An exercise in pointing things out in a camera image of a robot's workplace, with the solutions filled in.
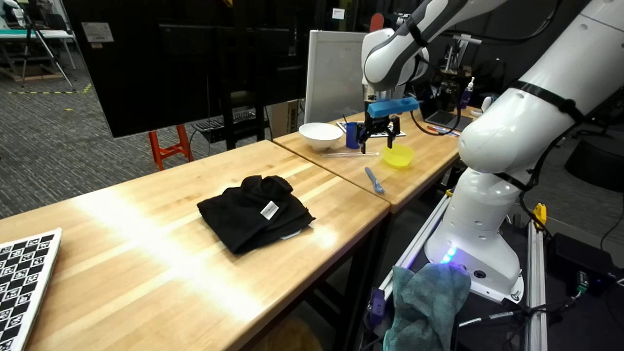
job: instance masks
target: blue cloth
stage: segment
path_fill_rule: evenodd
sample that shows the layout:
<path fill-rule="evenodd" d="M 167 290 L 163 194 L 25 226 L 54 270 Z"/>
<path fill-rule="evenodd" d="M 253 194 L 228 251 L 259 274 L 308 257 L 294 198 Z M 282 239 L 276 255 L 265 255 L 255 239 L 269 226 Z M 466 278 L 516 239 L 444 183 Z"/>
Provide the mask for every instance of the blue cloth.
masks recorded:
<path fill-rule="evenodd" d="M 470 292 L 470 276 L 448 263 L 411 272 L 392 269 L 393 319 L 384 351 L 448 351 L 456 311 Z"/>

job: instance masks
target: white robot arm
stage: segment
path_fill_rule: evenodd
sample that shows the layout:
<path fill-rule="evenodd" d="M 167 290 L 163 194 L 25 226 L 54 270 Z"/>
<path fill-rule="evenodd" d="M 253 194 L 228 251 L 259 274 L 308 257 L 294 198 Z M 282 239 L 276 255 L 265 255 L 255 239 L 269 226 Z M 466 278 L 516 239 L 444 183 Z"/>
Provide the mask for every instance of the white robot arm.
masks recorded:
<path fill-rule="evenodd" d="M 425 1 L 427 11 L 448 5 Z M 470 1 L 470 15 L 501 1 Z M 462 11 L 438 23 L 413 15 L 425 40 L 446 23 L 468 19 Z M 411 35 L 392 38 L 370 50 L 364 75 L 374 89 L 401 83 L 403 56 L 419 50 Z M 471 290 L 489 300 L 522 298 L 524 282 L 516 253 L 501 237 L 499 226 L 530 179 L 530 167 L 561 132 L 583 118 L 624 83 L 624 0 L 592 0 L 559 38 L 460 136 L 460 157 L 468 165 L 450 204 L 427 241 L 429 261 L 452 259 L 471 276 Z"/>

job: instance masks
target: folded black garment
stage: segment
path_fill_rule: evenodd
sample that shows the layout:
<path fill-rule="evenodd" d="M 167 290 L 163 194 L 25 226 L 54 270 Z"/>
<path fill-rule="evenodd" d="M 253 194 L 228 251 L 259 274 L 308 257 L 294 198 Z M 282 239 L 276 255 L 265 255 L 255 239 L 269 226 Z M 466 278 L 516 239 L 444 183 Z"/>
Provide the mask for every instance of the folded black garment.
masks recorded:
<path fill-rule="evenodd" d="M 249 175 L 239 187 L 197 202 L 197 208 L 232 253 L 267 245 L 314 220 L 278 175 Z"/>

